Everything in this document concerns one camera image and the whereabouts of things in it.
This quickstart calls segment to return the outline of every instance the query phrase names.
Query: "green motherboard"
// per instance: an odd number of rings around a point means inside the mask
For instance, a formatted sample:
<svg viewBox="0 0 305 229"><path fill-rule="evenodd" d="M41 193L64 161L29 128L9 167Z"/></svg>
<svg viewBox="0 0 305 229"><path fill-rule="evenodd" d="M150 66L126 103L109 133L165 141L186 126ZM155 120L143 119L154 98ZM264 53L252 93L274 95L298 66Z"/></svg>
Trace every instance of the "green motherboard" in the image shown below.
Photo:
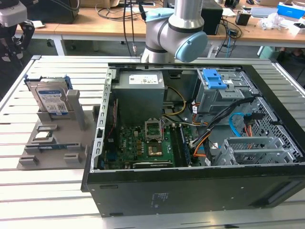
<svg viewBox="0 0 305 229"><path fill-rule="evenodd" d="M158 135L158 126L148 128L148 134ZM189 126L183 127L186 143L193 139ZM162 129L162 140L146 141L145 126L122 126L119 133L119 150L115 156L108 152L109 169L124 169L128 163L137 162L169 162L175 167L171 132L169 126Z"/></svg>

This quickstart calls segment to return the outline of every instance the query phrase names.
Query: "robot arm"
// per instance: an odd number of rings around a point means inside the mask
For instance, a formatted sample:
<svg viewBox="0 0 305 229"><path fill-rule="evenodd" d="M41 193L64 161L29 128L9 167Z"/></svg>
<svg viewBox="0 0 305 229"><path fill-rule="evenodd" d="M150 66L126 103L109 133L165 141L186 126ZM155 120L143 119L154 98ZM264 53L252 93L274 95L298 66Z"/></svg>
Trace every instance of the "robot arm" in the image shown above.
<svg viewBox="0 0 305 229"><path fill-rule="evenodd" d="M20 25L23 35L15 42L17 25ZM0 0L0 57L4 61L21 59L34 31L32 22L27 20L27 9L19 0Z"/></svg>
<svg viewBox="0 0 305 229"><path fill-rule="evenodd" d="M207 45L201 17L203 0L175 0L175 9L150 10L146 18L146 47L141 62L167 63L197 59Z"/></svg>

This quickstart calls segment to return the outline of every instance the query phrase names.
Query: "power supply label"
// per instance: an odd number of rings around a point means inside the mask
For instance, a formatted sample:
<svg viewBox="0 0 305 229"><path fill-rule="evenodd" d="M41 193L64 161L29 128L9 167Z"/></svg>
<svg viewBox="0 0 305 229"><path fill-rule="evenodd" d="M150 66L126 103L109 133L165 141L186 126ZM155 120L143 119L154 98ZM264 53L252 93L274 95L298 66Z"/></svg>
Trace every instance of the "power supply label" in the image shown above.
<svg viewBox="0 0 305 229"><path fill-rule="evenodd" d="M157 75L130 75L129 84L158 84Z"/></svg>

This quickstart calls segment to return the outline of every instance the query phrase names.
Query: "floor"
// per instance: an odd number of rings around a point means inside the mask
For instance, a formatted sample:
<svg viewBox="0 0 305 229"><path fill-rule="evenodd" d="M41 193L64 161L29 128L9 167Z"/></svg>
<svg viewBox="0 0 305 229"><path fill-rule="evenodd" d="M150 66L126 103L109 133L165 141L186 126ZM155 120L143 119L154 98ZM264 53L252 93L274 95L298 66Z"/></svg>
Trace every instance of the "floor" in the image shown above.
<svg viewBox="0 0 305 229"><path fill-rule="evenodd" d="M68 55L95 55L95 56L128 56L126 44L119 42L99 42L100 50L95 52L93 50L91 41L65 41ZM145 48L144 42L136 42L138 53L142 53ZM257 51L259 47L255 46L237 46L231 58L258 58ZM202 57L207 57L209 47L205 49ZM49 47L46 40L32 40L28 50L24 53L22 59L23 66L31 59L32 55L57 55L54 45ZM225 57L225 53L219 53L218 57ZM294 78L298 77L305 64L299 63L287 56L280 63L286 71L288 71ZM0 99L9 90L16 78L22 71L20 63L3 62L0 60ZM301 73L298 82L305 85L305 71Z"/></svg>

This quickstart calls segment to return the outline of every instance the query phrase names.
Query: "motherboard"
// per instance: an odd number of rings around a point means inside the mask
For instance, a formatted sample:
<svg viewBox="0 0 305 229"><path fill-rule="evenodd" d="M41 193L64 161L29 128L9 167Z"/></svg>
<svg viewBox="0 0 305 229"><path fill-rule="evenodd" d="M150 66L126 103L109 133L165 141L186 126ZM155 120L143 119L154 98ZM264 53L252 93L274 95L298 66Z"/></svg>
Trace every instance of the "motherboard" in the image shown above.
<svg viewBox="0 0 305 229"><path fill-rule="evenodd" d="M118 147L106 153L107 167L164 168L181 166L181 161L189 163L190 155L186 148L193 140L191 128L159 123L160 120L148 121L143 126L121 126Z"/></svg>

